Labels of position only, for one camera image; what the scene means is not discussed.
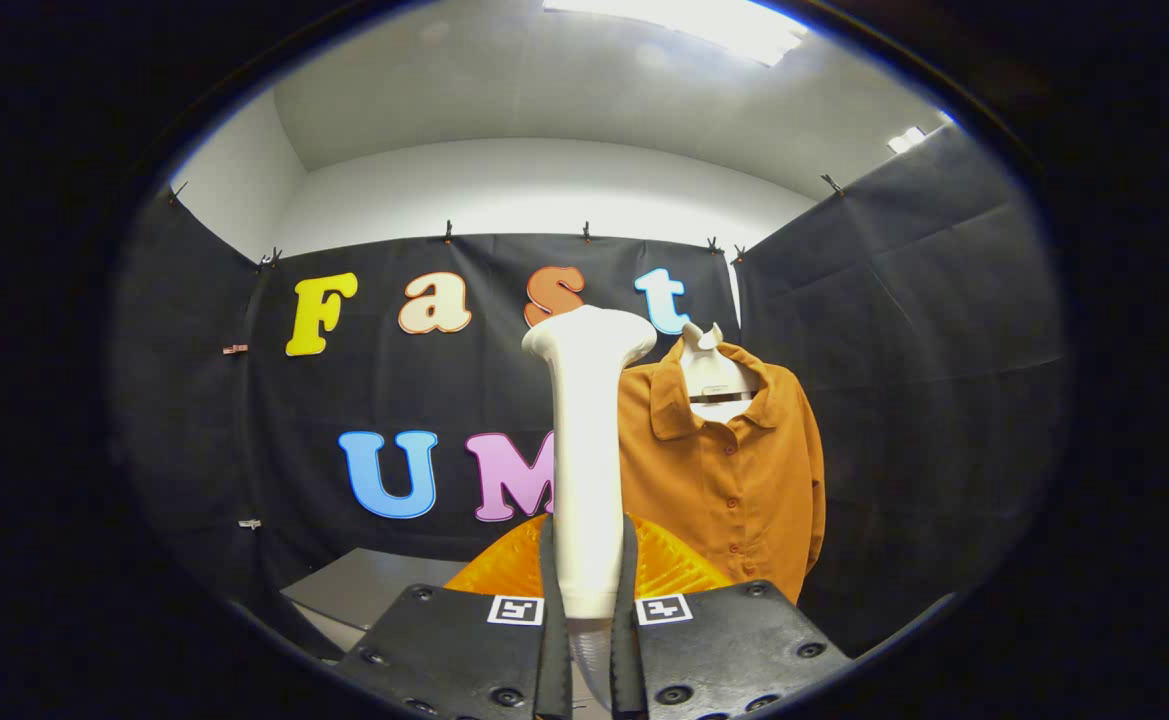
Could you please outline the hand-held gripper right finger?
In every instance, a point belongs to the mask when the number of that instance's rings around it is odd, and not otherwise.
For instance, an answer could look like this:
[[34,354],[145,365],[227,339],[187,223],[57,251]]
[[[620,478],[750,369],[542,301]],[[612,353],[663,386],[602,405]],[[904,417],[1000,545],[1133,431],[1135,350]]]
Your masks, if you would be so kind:
[[758,719],[849,657],[766,580],[725,586],[648,521],[624,522],[610,642],[615,719]]

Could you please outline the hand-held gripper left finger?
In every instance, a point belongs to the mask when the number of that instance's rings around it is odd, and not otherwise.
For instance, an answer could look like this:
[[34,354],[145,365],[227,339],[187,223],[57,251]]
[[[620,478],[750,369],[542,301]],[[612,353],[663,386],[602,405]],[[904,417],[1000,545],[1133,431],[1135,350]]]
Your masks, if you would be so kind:
[[569,638],[549,515],[512,532],[532,594],[411,584],[337,662],[343,680],[410,719],[570,719]]

